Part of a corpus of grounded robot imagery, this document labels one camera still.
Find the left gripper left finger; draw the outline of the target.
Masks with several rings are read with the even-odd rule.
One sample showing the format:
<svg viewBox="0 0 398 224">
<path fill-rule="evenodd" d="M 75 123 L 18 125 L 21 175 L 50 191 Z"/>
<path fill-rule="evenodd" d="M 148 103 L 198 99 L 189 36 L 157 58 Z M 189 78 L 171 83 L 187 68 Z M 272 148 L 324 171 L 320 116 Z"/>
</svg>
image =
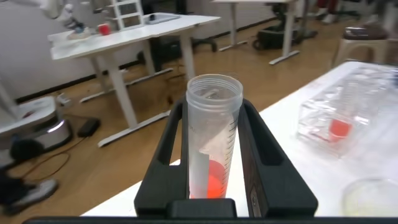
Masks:
<svg viewBox="0 0 398 224">
<path fill-rule="evenodd" d="M 167 205 L 189 196 L 188 111 L 185 97 L 172 108 L 141 186 L 134 199 L 138 217 L 165 217 Z M 180 164 L 170 165 L 178 124 L 182 123 Z"/>
</svg>

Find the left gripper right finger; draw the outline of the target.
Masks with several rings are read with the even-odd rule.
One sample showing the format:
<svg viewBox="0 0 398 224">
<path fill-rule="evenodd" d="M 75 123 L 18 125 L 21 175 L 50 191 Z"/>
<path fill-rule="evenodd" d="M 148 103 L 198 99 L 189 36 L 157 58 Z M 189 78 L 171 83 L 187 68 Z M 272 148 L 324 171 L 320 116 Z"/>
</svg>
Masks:
<svg viewBox="0 0 398 224">
<path fill-rule="evenodd" d="M 239 145 L 250 217 L 313 217 L 318 200 L 253 104 L 244 99 Z"/>
</svg>

